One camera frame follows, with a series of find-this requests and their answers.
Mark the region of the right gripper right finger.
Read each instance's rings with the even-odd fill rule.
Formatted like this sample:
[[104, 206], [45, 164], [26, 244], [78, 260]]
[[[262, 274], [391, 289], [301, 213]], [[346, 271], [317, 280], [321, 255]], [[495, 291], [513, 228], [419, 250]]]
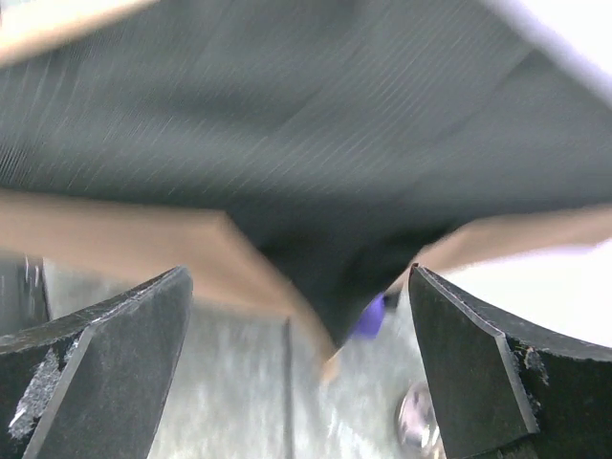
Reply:
[[419, 265], [408, 292], [447, 457], [610, 457], [610, 348], [508, 313]]

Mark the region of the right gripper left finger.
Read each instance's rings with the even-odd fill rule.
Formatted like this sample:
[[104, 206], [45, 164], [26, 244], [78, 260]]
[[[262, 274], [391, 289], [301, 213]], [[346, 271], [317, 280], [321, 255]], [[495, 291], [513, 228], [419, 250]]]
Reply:
[[176, 267], [143, 284], [1, 338], [4, 458], [145, 458], [192, 304]]

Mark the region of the tan fabric pet tent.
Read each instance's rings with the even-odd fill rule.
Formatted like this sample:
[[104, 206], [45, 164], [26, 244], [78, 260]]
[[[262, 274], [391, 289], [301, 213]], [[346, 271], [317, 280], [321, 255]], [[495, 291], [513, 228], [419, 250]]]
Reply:
[[298, 318], [478, 222], [610, 220], [608, 81], [504, 1], [5, 1], [5, 246]]

